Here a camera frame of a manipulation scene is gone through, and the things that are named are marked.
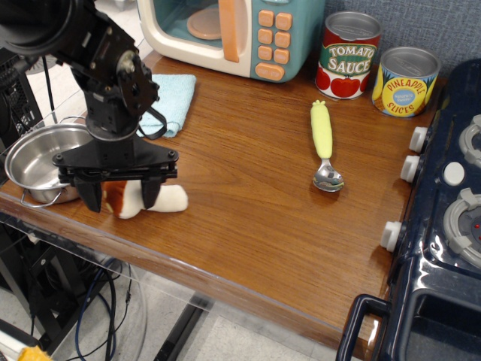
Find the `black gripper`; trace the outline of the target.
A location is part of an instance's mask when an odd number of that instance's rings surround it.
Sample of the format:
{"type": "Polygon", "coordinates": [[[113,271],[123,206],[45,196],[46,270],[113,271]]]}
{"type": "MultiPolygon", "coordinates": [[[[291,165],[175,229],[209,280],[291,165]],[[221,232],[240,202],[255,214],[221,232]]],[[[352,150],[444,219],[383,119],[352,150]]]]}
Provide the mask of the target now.
{"type": "Polygon", "coordinates": [[[133,135],[120,141],[97,138],[53,156],[59,179],[75,186],[89,210],[101,211],[101,183],[140,181],[146,209],[156,203],[161,185],[177,176],[177,151],[133,135]]]}

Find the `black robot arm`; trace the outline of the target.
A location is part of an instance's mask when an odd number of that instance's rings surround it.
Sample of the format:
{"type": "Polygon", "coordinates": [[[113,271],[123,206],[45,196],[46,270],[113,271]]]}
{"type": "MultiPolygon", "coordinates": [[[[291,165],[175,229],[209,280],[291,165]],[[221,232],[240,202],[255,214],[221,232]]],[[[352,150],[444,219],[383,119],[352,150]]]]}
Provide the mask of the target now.
{"type": "Polygon", "coordinates": [[[92,1],[3,1],[1,44],[23,58],[16,74],[50,55],[71,67],[83,91],[91,140],[53,157],[61,182],[99,211],[102,183],[138,180],[144,207],[154,206],[162,183],[177,175],[178,155],[139,126],[159,88],[134,40],[92,1]]]}

